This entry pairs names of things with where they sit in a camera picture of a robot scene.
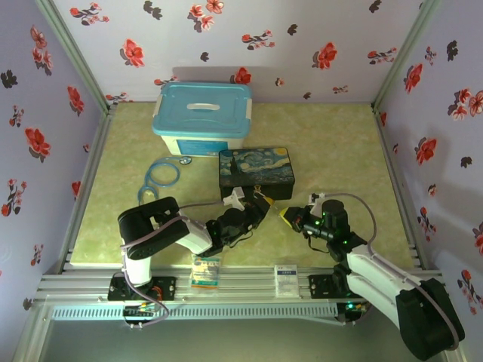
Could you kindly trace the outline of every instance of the blue cable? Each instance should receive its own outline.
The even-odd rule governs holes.
[[[153,164],[151,166],[149,166],[149,169],[147,170],[146,175],[144,176],[144,184],[141,186],[141,188],[137,192],[137,202],[138,202],[139,205],[141,205],[141,201],[143,200],[143,194],[147,190],[150,190],[154,194],[154,198],[156,200],[158,200],[158,198],[159,198],[158,190],[156,190],[156,188],[151,186],[149,183],[152,183],[153,185],[158,186],[158,187],[171,187],[172,185],[174,185],[175,183],[178,182],[178,180],[180,179],[180,169],[175,164],[172,164],[171,162],[166,162],[166,161],[171,161],[171,160],[177,160],[181,164],[190,164],[191,161],[192,161],[191,157],[188,157],[188,156],[163,157],[163,158],[158,159],[157,161],[154,161]],[[173,181],[171,181],[170,183],[158,183],[152,178],[151,173],[154,171],[154,169],[156,169],[160,166],[169,166],[171,168],[174,168],[174,170],[176,171],[176,177],[174,177]]]

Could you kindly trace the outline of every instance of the floral wallpaper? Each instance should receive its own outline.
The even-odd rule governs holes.
[[[174,79],[248,84],[255,101],[371,102],[421,1],[54,3],[110,103],[155,101]]]
[[[482,11],[481,2],[443,1],[380,106],[418,236],[443,272],[469,360],[483,360],[483,47],[475,46]]]
[[[101,111],[35,2],[11,2],[0,31],[0,360],[10,361],[60,254]]]

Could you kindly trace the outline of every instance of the white plastic container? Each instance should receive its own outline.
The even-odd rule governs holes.
[[[152,130],[172,155],[218,156],[243,147],[250,131],[251,91],[243,84],[169,83],[153,118]]]

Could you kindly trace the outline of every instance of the starry night box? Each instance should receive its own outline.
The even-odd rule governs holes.
[[[273,200],[292,197],[295,177],[286,148],[226,149],[220,152],[221,198],[241,186],[245,196],[260,191]]]

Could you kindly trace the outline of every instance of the storage box handle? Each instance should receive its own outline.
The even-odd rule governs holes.
[[[217,111],[220,109],[220,106],[217,104],[211,103],[188,103],[186,106],[187,109],[207,109],[209,111]]]

